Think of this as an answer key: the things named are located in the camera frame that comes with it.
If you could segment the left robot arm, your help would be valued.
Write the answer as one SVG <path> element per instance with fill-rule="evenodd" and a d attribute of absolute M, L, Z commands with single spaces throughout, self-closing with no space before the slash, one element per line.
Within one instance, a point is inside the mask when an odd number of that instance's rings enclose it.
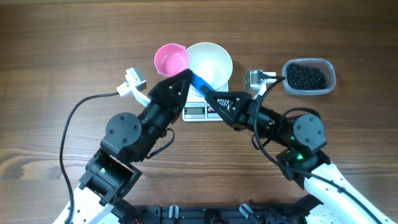
<path fill-rule="evenodd" d="M 87 163 L 78 187 L 68 190 L 70 201 L 56 223 L 141 222 L 136 208 L 123 199 L 142 174 L 133 163 L 166 148 L 152 149 L 182 112 L 193 72 L 185 69 L 159 82 L 148 95 L 141 92 L 146 81 L 137 67 L 127 69 L 125 78 L 116 93 L 134 95 L 144 110 L 139 115 L 119 113 L 108 121 L 99 150 Z"/>

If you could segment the pink scoop blue handle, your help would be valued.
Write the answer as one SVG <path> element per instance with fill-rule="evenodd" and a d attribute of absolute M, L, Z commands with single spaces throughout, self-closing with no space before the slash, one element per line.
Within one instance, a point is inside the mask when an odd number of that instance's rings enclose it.
<path fill-rule="evenodd" d="M 154 64 L 159 74 L 172 77 L 189 68 L 189 56 L 185 46 L 166 44 L 155 54 Z"/>

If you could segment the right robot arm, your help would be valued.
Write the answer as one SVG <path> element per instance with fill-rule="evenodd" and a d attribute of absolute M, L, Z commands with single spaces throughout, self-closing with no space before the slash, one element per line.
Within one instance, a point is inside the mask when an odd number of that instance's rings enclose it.
<path fill-rule="evenodd" d="M 391 223 L 322 151 L 325 128 L 317 111 L 301 108 L 301 115 L 290 117 L 263 107 L 264 95 L 252 98 L 246 92 L 218 92 L 206 86 L 200 91 L 227 125 L 253 131 L 252 142 L 266 157 L 270 155 L 265 146 L 271 141 L 286 148 L 270 160 L 287 180 L 308 192 L 295 204 L 292 223 Z"/>

